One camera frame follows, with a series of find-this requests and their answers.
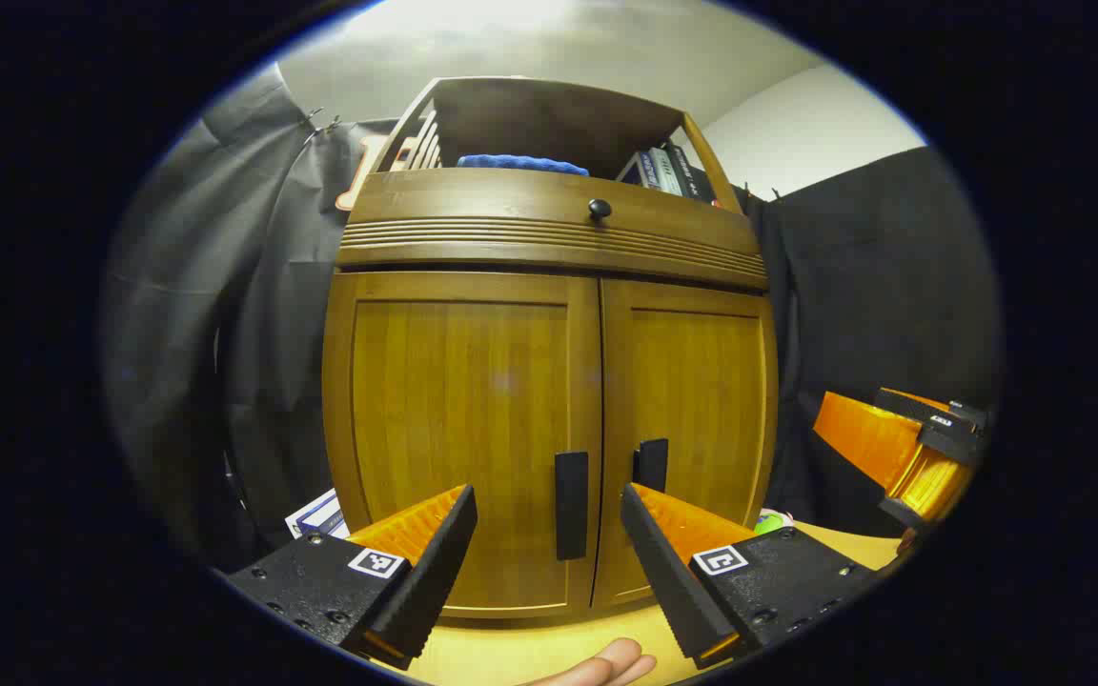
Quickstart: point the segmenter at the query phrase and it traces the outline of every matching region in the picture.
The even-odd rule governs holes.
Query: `blue towel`
[[[545,157],[522,155],[466,155],[457,162],[458,168],[496,168],[505,170],[554,170],[554,172],[591,176],[584,168],[575,168],[570,162],[546,160]]]

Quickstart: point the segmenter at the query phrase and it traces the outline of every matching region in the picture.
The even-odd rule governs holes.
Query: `wooden cabinet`
[[[616,279],[603,281],[602,299],[604,502],[618,502],[639,443],[666,438],[666,494],[748,522],[774,451],[768,300]],[[648,595],[618,509],[605,508],[594,604]]]
[[[329,297],[324,417],[350,530],[472,483],[479,522],[445,614],[587,607],[602,449],[596,280],[336,274]],[[580,560],[557,560],[563,451],[591,457]]]
[[[677,126],[725,209],[614,181]],[[418,156],[394,169],[406,138]],[[592,176],[455,168],[483,153]],[[444,615],[505,619],[650,594],[618,507],[641,440],[668,439],[669,494],[757,516],[776,353],[754,221],[687,113],[571,83],[432,82],[358,190],[332,279],[324,432],[350,529],[472,483]],[[568,451],[589,454],[576,560],[558,558]]]

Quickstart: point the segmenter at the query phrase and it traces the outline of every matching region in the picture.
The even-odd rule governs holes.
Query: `ceiling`
[[[526,76],[679,108],[706,126],[819,56],[705,0],[384,0],[280,56],[314,122],[400,117],[435,77]]]

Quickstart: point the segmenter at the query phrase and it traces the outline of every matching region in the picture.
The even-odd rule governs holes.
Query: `black drawer knob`
[[[591,203],[587,203],[587,209],[592,212],[593,221],[601,221],[613,213],[613,205],[609,205],[607,200],[592,200]]]

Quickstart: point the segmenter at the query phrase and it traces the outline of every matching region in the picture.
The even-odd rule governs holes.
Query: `human hand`
[[[631,639],[616,639],[594,659],[587,659],[567,672],[525,683],[524,686],[626,686],[654,668],[654,656],[641,654]]]

